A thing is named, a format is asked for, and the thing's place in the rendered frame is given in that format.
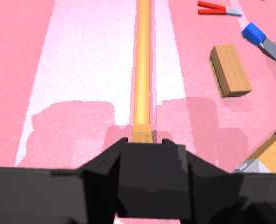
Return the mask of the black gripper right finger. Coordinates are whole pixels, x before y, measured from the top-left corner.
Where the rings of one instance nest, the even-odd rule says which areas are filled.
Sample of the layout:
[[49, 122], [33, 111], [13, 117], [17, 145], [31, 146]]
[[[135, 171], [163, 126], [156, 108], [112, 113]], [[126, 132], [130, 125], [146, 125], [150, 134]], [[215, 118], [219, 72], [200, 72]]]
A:
[[276, 172], [230, 173], [187, 150], [191, 220], [180, 224], [241, 224], [253, 203], [276, 203]]

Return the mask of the red-handled pliers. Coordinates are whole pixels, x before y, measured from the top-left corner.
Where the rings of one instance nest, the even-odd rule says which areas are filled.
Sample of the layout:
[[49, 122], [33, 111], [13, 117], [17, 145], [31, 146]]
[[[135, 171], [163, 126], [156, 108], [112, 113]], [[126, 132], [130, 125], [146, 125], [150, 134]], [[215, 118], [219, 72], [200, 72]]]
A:
[[221, 6], [204, 1], [198, 1], [197, 6], [209, 8], [213, 10], [198, 10], [198, 15], [230, 15], [241, 17], [241, 9], [234, 9], [232, 7]]

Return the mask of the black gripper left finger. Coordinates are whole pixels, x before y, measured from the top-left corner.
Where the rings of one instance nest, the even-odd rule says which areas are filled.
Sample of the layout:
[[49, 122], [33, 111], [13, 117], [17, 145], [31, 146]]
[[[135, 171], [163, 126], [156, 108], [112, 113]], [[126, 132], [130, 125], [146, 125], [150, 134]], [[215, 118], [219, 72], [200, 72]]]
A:
[[77, 169], [0, 167], [0, 213], [114, 224], [122, 142], [128, 142], [128, 137]]

